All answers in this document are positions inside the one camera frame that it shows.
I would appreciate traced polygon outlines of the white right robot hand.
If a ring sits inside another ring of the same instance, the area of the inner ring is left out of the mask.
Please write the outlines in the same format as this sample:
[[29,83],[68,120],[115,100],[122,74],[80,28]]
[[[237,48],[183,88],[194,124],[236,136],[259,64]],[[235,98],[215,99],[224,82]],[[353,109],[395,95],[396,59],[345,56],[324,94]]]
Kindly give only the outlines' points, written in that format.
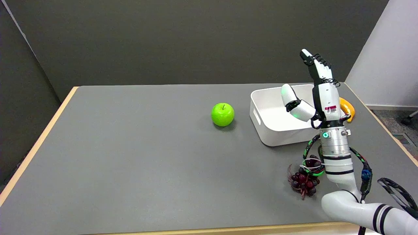
[[297,97],[289,84],[281,87],[281,98],[286,111],[304,122],[310,122],[314,129],[344,126],[350,115],[341,115],[338,87],[340,83],[333,78],[331,64],[320,54],[312,55],[302,49],[300,57],[308,67],[314,82],[312,88],[313,106]]

